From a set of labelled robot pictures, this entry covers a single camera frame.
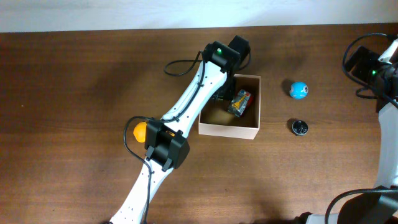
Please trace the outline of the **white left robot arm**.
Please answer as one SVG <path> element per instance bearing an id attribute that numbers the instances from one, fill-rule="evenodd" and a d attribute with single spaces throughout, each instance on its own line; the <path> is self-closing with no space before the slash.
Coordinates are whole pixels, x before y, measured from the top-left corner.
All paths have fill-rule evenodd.
<path id="1" fill-rule="evenodd" d="M 194 121 L 210 99 L 232 100 L 234 74 L 249 65 L 251 48 L 241 36 L 228 44 L 215 41 L 200 51 L 193 80 L 176 104 L 160 119 L 143 116 L 146 124 L 145 156 L 140 174 L 110 223 L 146 223 L 149 204 L 165 178 L 186 159 L 187 141 Z"/>

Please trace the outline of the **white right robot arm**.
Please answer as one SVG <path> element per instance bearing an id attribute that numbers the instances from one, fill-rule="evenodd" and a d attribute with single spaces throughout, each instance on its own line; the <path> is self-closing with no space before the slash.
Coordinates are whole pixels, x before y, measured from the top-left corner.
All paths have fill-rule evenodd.
<path id="1" fill-rule="evenodd" d="M 336 196 L 325 214 L 310 212 L 295 217 L 294 223 L 397 223 L 397 36 L 386 34 L 390 46 L 377 54 L 358 47 L 344 54 L 343 73 L 361 85 L 361 92 L 372 91 L 381 128 L 381 149 L 377 180 L 373 188 L 356 189 Z"/>

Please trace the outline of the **orange rubber toy figure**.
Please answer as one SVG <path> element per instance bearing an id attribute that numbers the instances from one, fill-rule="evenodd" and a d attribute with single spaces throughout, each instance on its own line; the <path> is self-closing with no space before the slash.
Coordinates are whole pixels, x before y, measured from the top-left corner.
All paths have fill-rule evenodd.
<path id="1" fill-rule="evenodd" d="M 146 141 L 146 127 L 147 123 L 144 121 L 136 124 L 134 127 L 133 135 L 137 142 L 144 143 Z"/>

